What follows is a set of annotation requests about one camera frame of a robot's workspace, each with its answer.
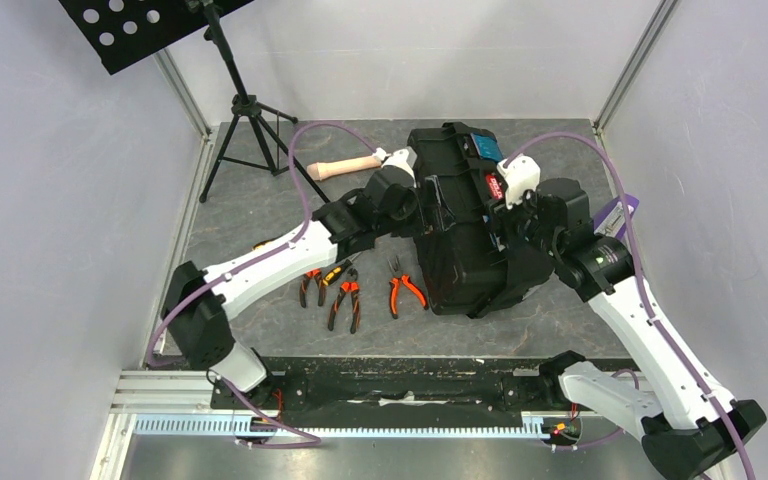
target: purple object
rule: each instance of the purple object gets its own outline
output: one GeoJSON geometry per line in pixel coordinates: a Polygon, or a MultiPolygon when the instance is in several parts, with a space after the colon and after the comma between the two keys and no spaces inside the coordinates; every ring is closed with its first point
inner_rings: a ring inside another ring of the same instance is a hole
{"type": "MultiPolygon", "coordinates": [[[[629,213],[633,216],[634,212],[637,211],[637,206],[640,205],[640,200],[629,194],[626,194],[625,198],[626,203],[631,209],[629,213]]],[[[622,240],[623,235],[625,235],[626,224],[622,205],[620,205],[620,197],[616,197],[606,203],[604,207],[593,215],[593,227],[596,233],[622,240]]]]}

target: black toolbox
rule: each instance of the black toolbox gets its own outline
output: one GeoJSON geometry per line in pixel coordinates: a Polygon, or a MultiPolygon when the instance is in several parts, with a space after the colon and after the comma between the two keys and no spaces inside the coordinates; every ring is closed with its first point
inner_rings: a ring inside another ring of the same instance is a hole
{"type": "Polygon", "coordinates": [[[488,228],[488,209],[502,196],[496,163],[503,156],[492,132],[444,123],[412,130],[408,145],[417,153],[425,226],[414,243],[435,314],[480,318],[520,303],[548,280],[552,270],[545,261],[500,251],[488,228]]]}

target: wooden handle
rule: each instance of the wooden handle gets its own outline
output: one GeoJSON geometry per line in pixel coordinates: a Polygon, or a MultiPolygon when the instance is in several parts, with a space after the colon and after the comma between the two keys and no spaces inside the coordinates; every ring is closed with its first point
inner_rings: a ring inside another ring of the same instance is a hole
{"type": "Polygon", "coordinates": [[[344,173],[358,172],[367,168],[378,168],[381,166],[381,160],[370,155],[368,157],[351,158],[339,162],[314,163],[307,166],[307,173],[317,181],[325,180],[334,175],[344,173]]]}

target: tripod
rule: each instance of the tripod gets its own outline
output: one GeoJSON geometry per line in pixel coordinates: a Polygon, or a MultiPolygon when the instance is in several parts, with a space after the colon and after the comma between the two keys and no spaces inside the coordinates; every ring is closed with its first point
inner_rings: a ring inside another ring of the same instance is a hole
{"type": "MultiPolygon", "coordinates": [[[[268,105],[264,105],[257,101],[255,95],[248,94],[245,85],[243,85],[243,79],[240,77],[240,71],[237,70],[237,64],[234,62],[234,54],[231,52],[231,46],[228,45],[228,40],[225,38],[225,33],[222,31],[222,26],[219,24],[219,7],[217,7],[212,0],[190,0],[187,2],[187,5],[192,12],[195,12],[199,6],[202,5],[204,17],[207,19],[209,25],[204,34],[204,38],[205,40],[212,41],[216,45],[216,48],[219,49],[219,53],[222,55],[222,60],[225,61],[225,66],[228,68],[228,73],[231,75],[231,81],[234,82],[234,88],[237,91],[237,94],[234,95],[234,99],[231,101],[231,114],[234,118],[231,120],[231,126],[228,128],[228,133],[225,135],[225,139],[222,140],[222,146],[219,148],[219,152],[216,155],[216,161],[213,163],[213,168],[210,171],[210,175],[207,177],[207,183],[204,185],[204,190],[202,190],[201,195],[199,195],[199,202],[204,203],[207,201],[207,193],[210,191],[210,186],[216,178],[216,172],[219,171],[219,164],[223,161],[266,170],[271,173],[272,176],[280,175],[289,170],[289,166],[279,168],[277,159],[274,161],[272,159],[272,153],[269,151],[269,144],[266,143],[266,137],[263,134],[264,130],[266,130],[266,133],[278,144],[278,148],[280,148],[288,157],[289,152],[287,151],[287,145],[278,137],[275,130],[273,130],[269,123],[263,118],[263,111],[265,110],[280,118],[289,120],[294,125],[299,123],[299,119],[268,105]],[[234,130],[237,129],[237,124],[242,117],[248,118],[249,123],[251,124],[252,131],[257,139],[257,144],[260,147],[261,152],[263,152],[263,158],[266,160],[265,166],[225,156],[225,151],[228,150],[228,145],[231,143],[231,137],[234,135],[234,130]]],[[[299,173],[301,173],[305,180],[307,180],[307,183],[310,184],[317,195],[319,195],[325,203],[328,203],[330,200],[325,195],[325,192],[323,192],[322,189],[319,188],[319,185],[310,178],[310,175],[308,175],[304,167],[302,167],[298,161],[295,162],[295,165],[296,168],[298,168],[299,173]]]]}

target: wooden mallet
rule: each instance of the wooden mallet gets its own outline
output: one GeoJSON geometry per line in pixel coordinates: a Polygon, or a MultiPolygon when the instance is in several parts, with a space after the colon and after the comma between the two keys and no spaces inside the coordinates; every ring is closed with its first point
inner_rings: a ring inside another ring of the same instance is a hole
{"type": "Polygon", "coordinates": [[[307,173],[314,180],[321,182],[326,178],[344,173],[359,172],[368,168],[378,168],[387,158],[387,152],[379,148],[367,157],[351,158],[339,162],[319,162],[307,166],[307,173]]]}

